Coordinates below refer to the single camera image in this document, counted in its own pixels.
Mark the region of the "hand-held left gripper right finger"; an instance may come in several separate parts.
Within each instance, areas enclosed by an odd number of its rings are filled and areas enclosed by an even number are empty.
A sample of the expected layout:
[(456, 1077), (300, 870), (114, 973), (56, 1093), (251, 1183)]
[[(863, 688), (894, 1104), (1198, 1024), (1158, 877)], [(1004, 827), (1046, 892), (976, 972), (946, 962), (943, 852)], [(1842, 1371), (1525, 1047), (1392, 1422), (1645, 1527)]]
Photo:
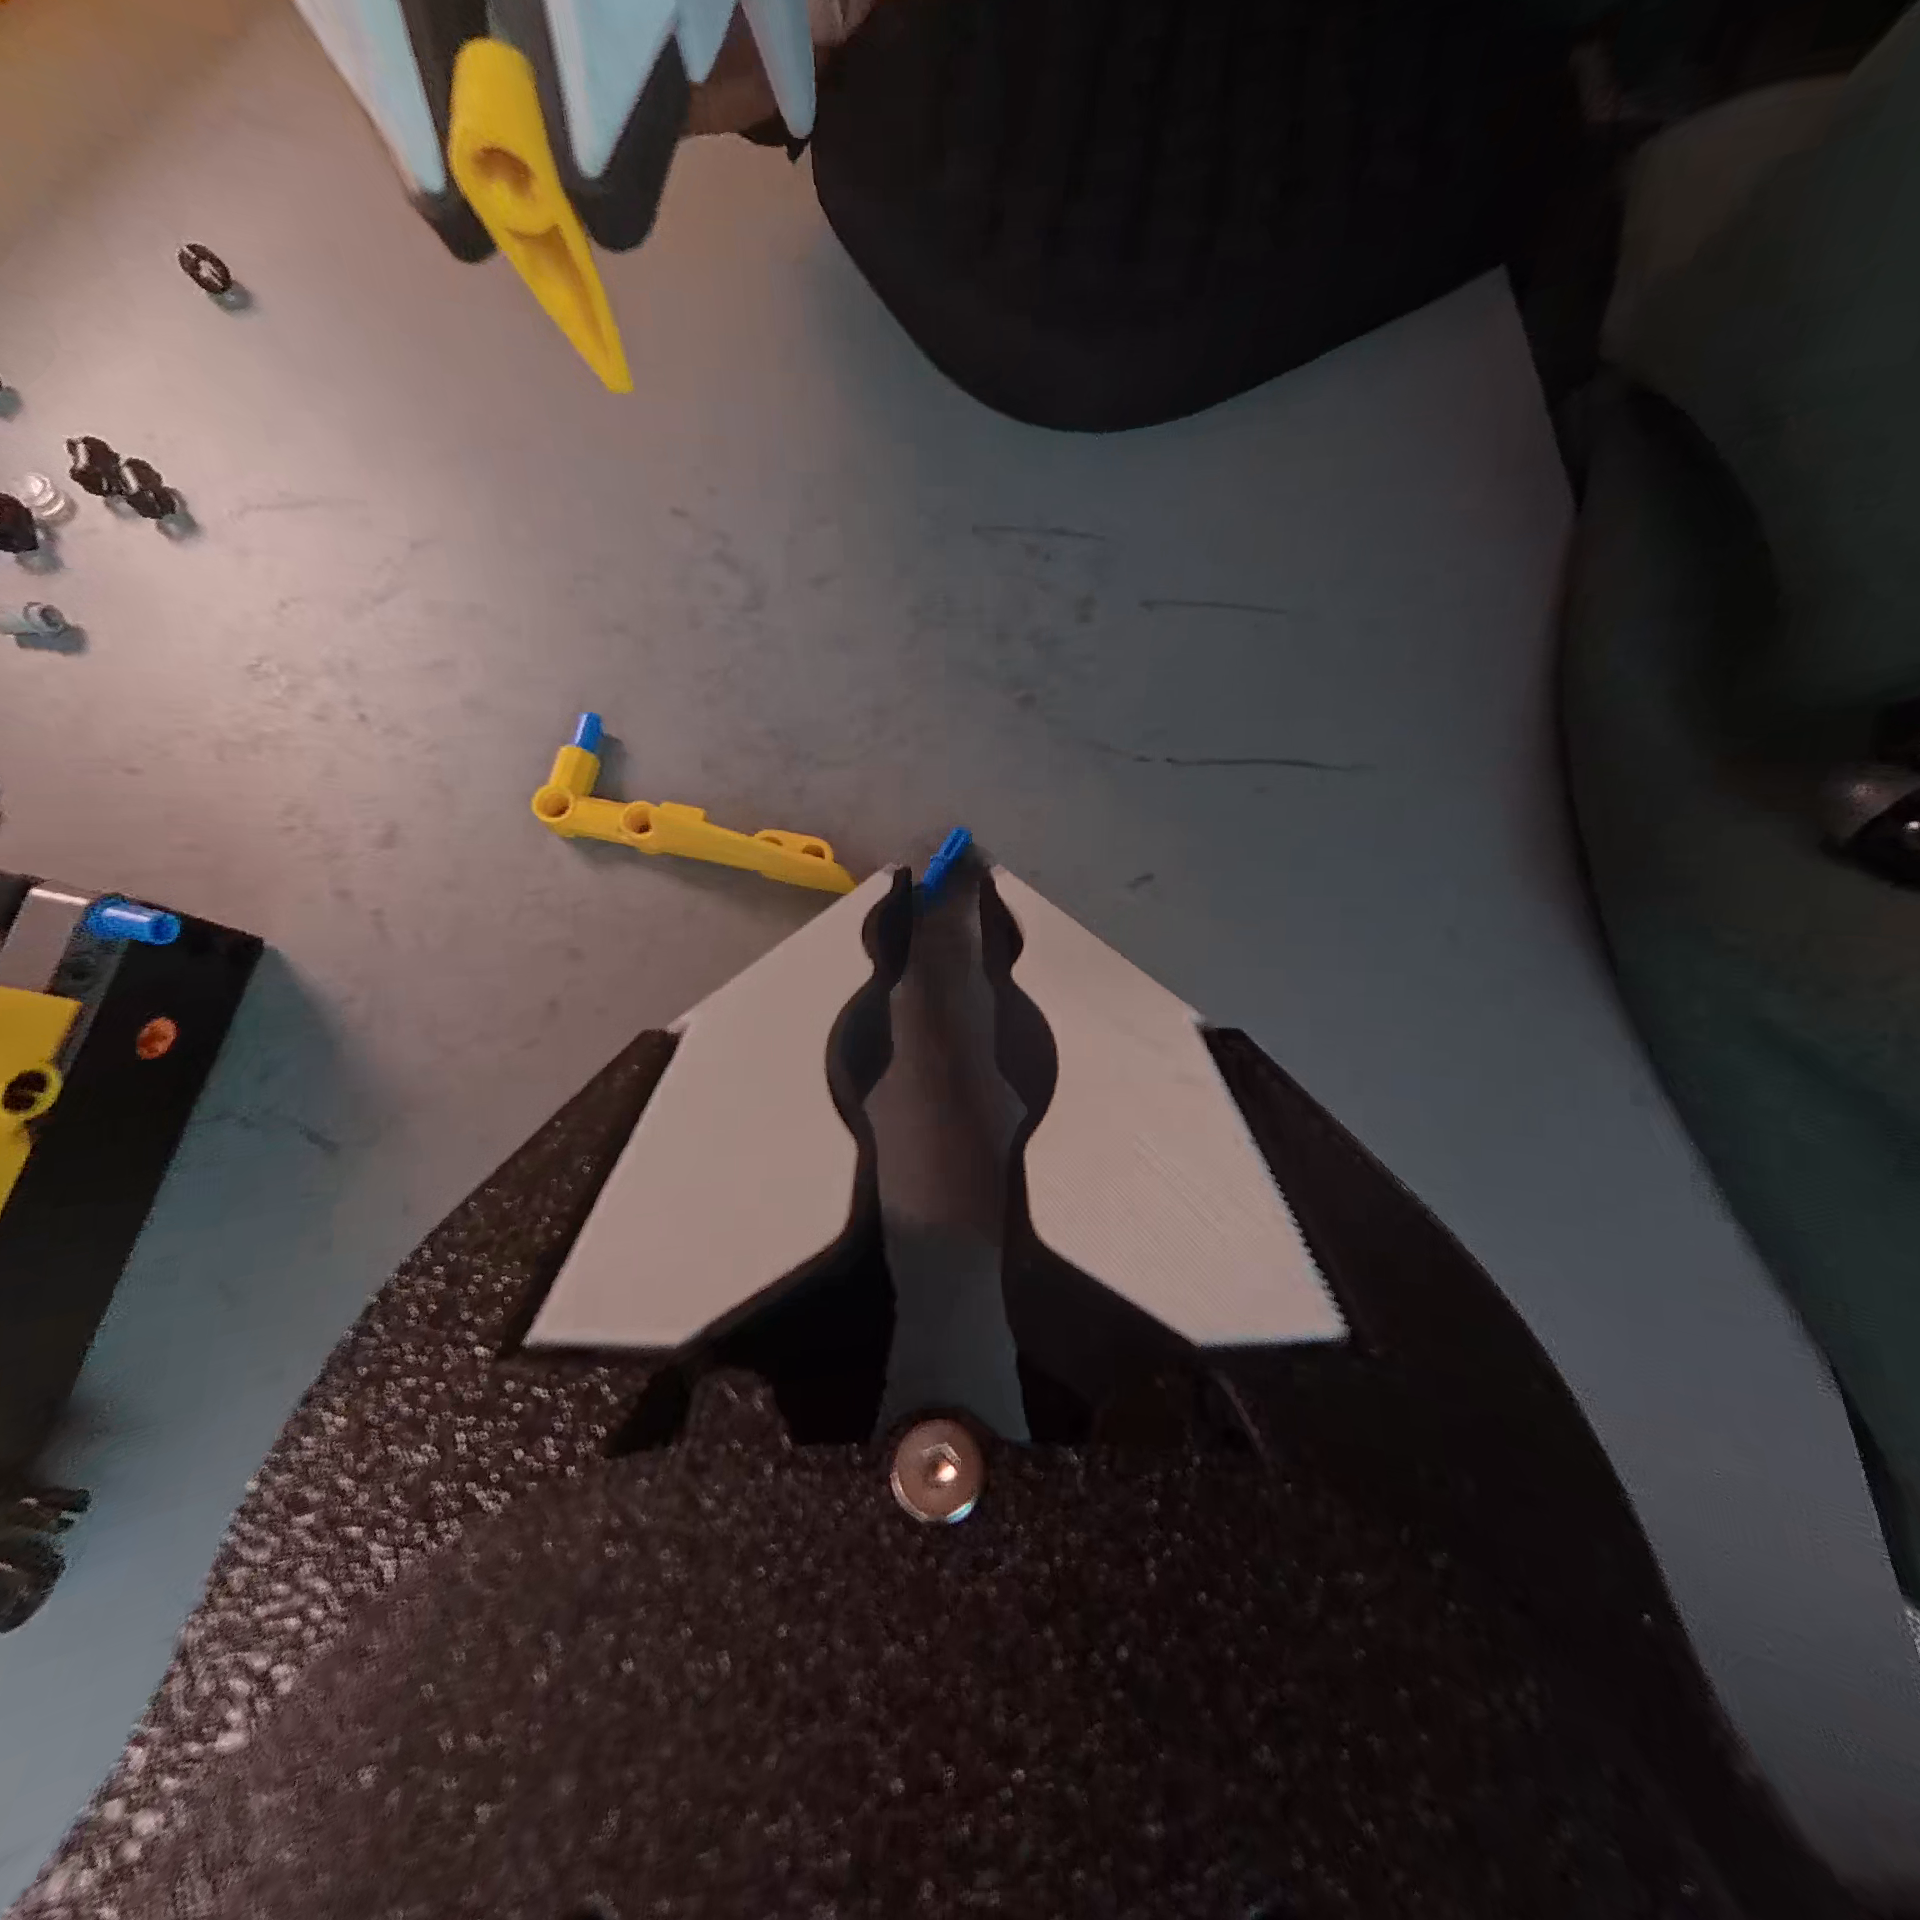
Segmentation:
[(1348, 1314), (1203, 1015), (1002, 864), (976, 916), (1018, 1104), (999, 1292), (1029, 1437), (1180, 1437), (1230, 1363), (1342, 1352)]

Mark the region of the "yellow black lego model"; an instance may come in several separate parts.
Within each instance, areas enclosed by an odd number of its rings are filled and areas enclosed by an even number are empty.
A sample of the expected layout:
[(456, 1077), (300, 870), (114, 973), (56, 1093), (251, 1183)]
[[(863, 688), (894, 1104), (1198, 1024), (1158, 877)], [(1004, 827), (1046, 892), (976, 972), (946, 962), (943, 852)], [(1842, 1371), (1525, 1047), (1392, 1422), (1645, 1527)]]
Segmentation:
[(60, 1580), (88, 1498), (38, 1476), (266, 943), (2, 875), (2, 1627)]

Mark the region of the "yellow thin lego liftarm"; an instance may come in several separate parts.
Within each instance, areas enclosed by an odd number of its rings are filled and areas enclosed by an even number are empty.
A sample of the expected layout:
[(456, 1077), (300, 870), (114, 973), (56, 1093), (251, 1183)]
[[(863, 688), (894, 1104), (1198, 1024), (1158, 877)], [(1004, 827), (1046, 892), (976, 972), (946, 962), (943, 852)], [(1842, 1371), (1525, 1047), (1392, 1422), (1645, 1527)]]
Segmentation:
[(823, 836), (771, 827), (740, 832), (685, 802), (603, 797), (596, 794), (598, 760), (579, 746), (556, 754), (549, 779), (530, 799), (542, 827), (572, 840), (682, 856), (827, 895), (848, 895), (856, 886)]

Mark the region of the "person's green sweatshirt torso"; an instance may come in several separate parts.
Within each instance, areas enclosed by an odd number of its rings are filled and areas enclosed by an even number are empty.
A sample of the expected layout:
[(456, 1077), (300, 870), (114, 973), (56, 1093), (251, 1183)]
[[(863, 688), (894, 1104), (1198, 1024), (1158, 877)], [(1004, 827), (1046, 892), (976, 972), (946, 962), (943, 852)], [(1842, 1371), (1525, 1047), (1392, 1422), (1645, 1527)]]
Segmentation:
[(1916, 1606), (1916, 5), (1636, 5), (1558, 704), (1623, 1005), (1831, 1366)]

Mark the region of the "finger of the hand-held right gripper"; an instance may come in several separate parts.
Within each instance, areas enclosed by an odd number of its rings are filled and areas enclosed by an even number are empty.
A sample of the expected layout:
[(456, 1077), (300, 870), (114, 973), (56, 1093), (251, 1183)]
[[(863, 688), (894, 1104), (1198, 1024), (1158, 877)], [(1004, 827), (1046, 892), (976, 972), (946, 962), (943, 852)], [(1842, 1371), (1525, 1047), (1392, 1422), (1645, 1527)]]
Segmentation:
[(295, 2), (397, 168), (403, 191), (445, 252), (495, 252), (447, 168), (453, 66), (488, 34), (486, 2)]
[(630, 252), (653, 229), (691, 93), (714, 78), (738, 21), (779, 141), (807, 144), (819, 78), (805, 2), (543, 5), (543, 106), (564, 126), (560, 173), (596, 247)]

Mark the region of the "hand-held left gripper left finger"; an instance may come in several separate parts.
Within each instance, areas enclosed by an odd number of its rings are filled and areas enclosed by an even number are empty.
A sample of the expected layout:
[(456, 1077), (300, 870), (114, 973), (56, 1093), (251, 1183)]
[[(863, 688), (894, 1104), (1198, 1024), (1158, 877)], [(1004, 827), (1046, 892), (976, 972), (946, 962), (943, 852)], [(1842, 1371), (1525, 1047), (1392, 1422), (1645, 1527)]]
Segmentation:
[(870, 1098), (914, 883), (888, 867), (700, 999), (520, 1335), (528, 1352), (655, 1366), (627, 1445), (659, 1447), (692, 1384), (767, 1383), (799, 1445), (861, 1445), (896, 1338)]

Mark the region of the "pile of small lego pins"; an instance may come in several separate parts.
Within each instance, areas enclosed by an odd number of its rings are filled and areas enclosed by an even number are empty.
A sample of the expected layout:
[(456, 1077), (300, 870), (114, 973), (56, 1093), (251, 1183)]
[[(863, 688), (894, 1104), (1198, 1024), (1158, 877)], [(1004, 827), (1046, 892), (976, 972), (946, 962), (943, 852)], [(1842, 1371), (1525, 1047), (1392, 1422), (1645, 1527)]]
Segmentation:
[[(2, 487), (2, 562), (5, 570), (22, 571), (27, 586), (60, 571), (60, 535), (87, 499), (116, 520), (147, 524), (172, 542), (202, 530), (186, 493), (156, 463), (98, 436), (63, 438), (61, 456), (60, 471), (22, 471)], [(5, 590), (2, 635), (19, 651), (35, 653), (79, 653), (87, 647), (83, 623), (45, 598), (11, 590)]]

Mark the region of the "yellow pointed lego tooth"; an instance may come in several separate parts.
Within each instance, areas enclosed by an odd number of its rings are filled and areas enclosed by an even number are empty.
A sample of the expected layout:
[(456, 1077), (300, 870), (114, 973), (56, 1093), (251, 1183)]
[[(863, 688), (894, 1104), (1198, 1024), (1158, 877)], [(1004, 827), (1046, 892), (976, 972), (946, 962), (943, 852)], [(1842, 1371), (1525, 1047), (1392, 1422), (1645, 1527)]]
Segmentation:
[(453, 56), (445, 154), (466, 205), (542, 310), (611, 392), (630, 392), (618, 318), (549, 144), (538, 71), (508, 40), (469, 39)]

